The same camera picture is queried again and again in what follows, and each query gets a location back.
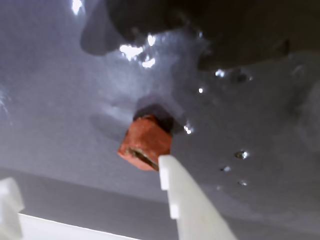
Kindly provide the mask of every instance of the water droplet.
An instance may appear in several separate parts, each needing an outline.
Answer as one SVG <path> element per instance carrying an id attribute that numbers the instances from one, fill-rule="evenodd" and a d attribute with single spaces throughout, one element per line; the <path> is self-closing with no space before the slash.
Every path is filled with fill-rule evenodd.
<path id="1" fill-rule="evenodd" d="M 151 68 L 156 63 L 155 58 L 149 58 L 149 56 L 146 56 L 145 61 L 142 63 L 142 67 L 145 69 Z"/>
<path id="2" fill-rule="evenodd" d="M 83 7 L 82 1 L 81 0 L 73 0 L 72 1 L 72 11 L 74 13 L 74 15 L 78 15 L 80 8 Z"/>
<path id="3" fill-rule="evenodd" d="M 241 186 L 247 186 L 248 185 L 248 183 L 245 180 L 238 181 L 238 184 L 240 184 Z"/>
<path id="4" fill-rule="evenodd" d="M 230 172 L 231 171 L 231 167 L 225 166 L 225 167 L 221 168 L 221 171 L 226 172 L 226 173 Z"/>
<path id="5" fill-rule="evenodd" d="M 149 46 L 152 47 L 156 42 L 156 37 L 149 34 L 147 40 Z"/>
<path id="6" fill-rule="evenodd" d="M 217 77 L 220 77 L 220 78 L 223 78 L 225 76 L 225 71 L 221 70 L 221 69 L 218 69 L 216 72 L 215 72 L 215 75 Z"/>
<path id="7" fill-rule="evenodd" d="M 131 45 L 121 45 L 119 47 L 119 50 L 126 56 L 129 61 L 131 61 L 132 59 L 136 59 L 136 57 L 144 51 L 142 46 L 135 47 Z"/>
<path id="8" fill-rule="evenodd" d="M 183 128 L 184 128 L 186 134 L 188 134 L 188 135 L 194 132 L 194 129 L 190 126 L 189 123 L 184 125 Z"/>
<path id="9" fill-rule="evenodd" d="M 238 151 L 234 154 L 237 159 L 246 159 L 249 157 L 249 153 L 247 151 Z"/>
<path id="10" fill-rule="evenodd" d="M 303 77 L 305 74 L 306 68 L 303 64 L 297 65 L 293 71 L 291 72 L 291 75 L 294 77 Z"/>

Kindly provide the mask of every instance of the gray floor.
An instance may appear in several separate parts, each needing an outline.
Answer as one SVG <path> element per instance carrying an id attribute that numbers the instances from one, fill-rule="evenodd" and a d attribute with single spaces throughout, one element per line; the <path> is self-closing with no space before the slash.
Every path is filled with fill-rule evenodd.
<path id="1" fill-rule="evenodd" d="M 178 239 L 157 173 L 117 156 L 135 114 L 161 106 L 175 119 L 172 154 L 240 240 L 318 239 L 319 4 L 247 1 L 255 3 L 236 8 L 240 28 L 222 10 L 220 21 L 193 14 L 188 26 L 166 28 L 160 13 L 146 11 L 160 6 L 121 2 L 87 0 L 78 14 L 71 0 L 0 2 L 0 178 L 17 179 L 25 213 Z M 264 35 L 271 40 L 259 42 Z M 290 44 L 278 41 L 288 36 Z M 144 53 L 128 61 L 119 46 L 133 42 Z M 146 55 L 151 68 L 142 65 Z M 224 77 L 217 67 L 228 68 Z M 241 150 L 249 157 L 236 158 Z"/>

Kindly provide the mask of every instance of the wet surface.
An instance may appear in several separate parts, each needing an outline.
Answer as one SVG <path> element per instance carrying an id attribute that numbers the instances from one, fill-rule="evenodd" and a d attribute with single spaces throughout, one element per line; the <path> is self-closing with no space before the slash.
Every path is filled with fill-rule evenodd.
<path id="1" fill-rule="evenodd" d="M 81 3 L 0 3 L 0 177 L 27 214 L 177 239 L 159 176 L 117 156 L 152 111 L 239 239 L 320 236 L 317 1 Z"/>

